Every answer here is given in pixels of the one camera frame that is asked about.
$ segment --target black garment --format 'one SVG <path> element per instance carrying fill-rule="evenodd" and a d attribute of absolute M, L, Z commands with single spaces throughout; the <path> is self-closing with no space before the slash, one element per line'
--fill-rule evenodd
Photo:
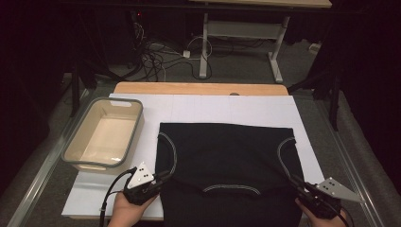
<path fill-rule="evenodd" d="M 278 148 L 303 177 L 292 129 L 161 123 L 156 172 L 173 173 L 161 192 L 165 226 L 298 226 Z"/>

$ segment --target white desk leg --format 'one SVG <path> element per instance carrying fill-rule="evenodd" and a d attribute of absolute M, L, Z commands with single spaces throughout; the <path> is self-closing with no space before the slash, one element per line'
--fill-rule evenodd
<path fill-rule="evenodd" d="M 271 53 L 269 52 L 269 61 L 271 65 L 271 70 L 274 75 L 274 79 L 276 83 L 282 83 L 283 78 L 281 77 L 280 69 L 278 68 L 277 63 L 277 55 L 278 51 L 280 50 L 281 43 L 283 42 L 284 35 L 286 34 L 287 26 L 288 26 L 289 17 L 284 18 L 283 23 L 281 24 L 281 28 L 274 45 L 274 51 Z"/>
<path fill-rule="evenodd" d="M 200 78 L 205 79 L 207 74 L 207 22 L 208 14 L 204 13 L 203 18 L 203 40 L 200 56 Z"/>

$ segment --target human hand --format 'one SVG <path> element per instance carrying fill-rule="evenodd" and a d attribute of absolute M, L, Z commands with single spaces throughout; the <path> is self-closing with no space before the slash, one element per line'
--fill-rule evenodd
<path fill-rule="evenodd" d="M 313 213 L 308 210 L 299 200 L 295 199 L 297 205 L 301 208 L 301 210 L 309 217 L 312 227 L 345 227 L 345 223 L 339 217 L 335 217 L 333 219 L 321 219 L 316 218 Z M 341 215 L 346 219 L 345 212 L 341 210 Z"/>
<path fill-rule="evenodd" d="M 141 219 L 148 206 L 157 198 L 149 199 L 142 205 L 129 203 L 122 192 L 114 199 L 113 215 L 109 227 L 131 227 Z"/>

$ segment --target person's right hand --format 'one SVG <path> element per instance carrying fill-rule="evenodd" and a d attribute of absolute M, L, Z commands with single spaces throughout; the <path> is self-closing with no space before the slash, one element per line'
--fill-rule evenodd
<path fill-rule="evenodd" d="M 345 223 L 339 217 L 335 217 L 333 219 L 321 219 L 316 218 L 313 213 L 308 210 L 299 200 L 295 199 L 297 205 L 301 208 L 301 210 L 309 217 L 312 227 L 345 227 Z M 341 215 L 344 219 L 346 219 L 345 212 L 341 210 Z"/>

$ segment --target storage bin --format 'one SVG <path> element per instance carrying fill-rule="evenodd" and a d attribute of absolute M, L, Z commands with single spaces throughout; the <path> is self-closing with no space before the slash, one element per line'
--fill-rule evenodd
<path fill-rule="evenodd" d="M 80 119 L 61 158 L 79 171 L 120 174 L 130 168 L 144 122 L 139 100 L 97 98 Z"/>

